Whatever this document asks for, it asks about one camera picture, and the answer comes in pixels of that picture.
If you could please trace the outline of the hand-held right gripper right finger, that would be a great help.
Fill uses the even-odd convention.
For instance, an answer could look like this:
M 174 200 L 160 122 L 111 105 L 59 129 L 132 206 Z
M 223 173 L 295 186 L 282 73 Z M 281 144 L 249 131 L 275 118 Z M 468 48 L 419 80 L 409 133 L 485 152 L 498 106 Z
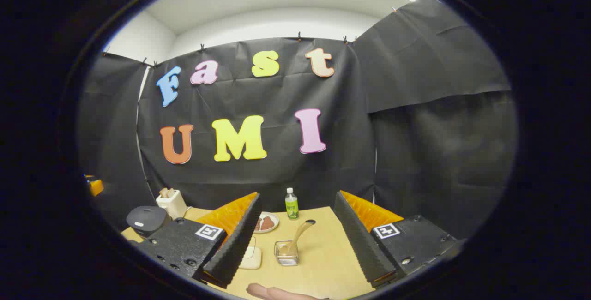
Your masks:
M 462 245 L 421 215 L 403 218 L 345 191 L 336 194 L 333 211 L 374 288 L 420 272 Z

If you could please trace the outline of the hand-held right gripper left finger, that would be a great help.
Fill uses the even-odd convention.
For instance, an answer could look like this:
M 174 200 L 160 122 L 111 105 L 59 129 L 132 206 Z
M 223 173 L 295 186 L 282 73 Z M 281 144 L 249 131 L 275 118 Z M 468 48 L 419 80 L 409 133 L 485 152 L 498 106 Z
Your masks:
M 227 288 L 257 226 L 260 194 L 250 193 L 196 220 L 176 218 L 136 244 L 162 268 Z

